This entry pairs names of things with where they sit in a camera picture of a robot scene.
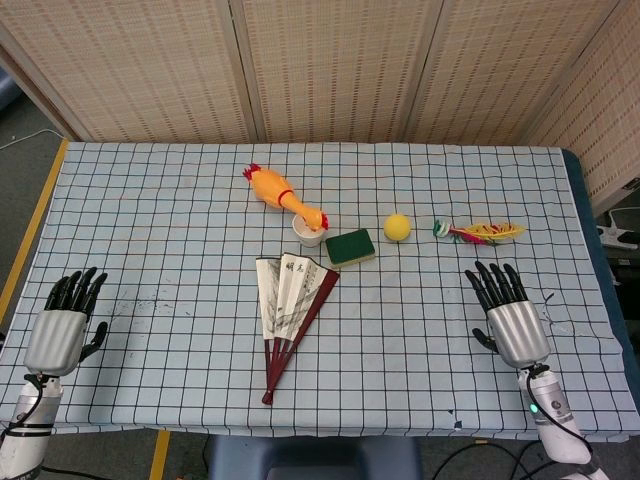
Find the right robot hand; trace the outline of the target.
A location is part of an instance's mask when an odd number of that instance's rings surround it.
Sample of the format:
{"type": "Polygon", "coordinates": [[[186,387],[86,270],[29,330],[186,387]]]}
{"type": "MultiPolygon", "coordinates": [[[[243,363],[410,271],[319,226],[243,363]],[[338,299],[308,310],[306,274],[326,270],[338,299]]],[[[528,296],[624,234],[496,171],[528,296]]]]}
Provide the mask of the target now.
{"type": "Polygon", "coordinates": [[[542,364],[551,349],[535,305],[528,299],[519,273],[509,264],[486,267],[475,262],[476,275],[465,275],[486,314],[491,335],[473,328],[475,339],[516,369],[542,364]]]}

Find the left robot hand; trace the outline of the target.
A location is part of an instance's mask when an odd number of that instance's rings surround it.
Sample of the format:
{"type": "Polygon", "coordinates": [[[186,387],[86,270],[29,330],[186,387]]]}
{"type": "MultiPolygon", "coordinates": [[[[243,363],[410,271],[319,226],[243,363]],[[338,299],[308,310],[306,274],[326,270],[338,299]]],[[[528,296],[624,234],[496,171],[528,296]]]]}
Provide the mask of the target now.
{"type": "Polygon", "coordinates": [[[59,279],[38,314],[30,335],[24,364],[29,373],[61,377],[71,373],[103,344],[108,323],[100,322],[86,341],[89,320],[101,287],[108,278],[95,267],[59,279]]]}

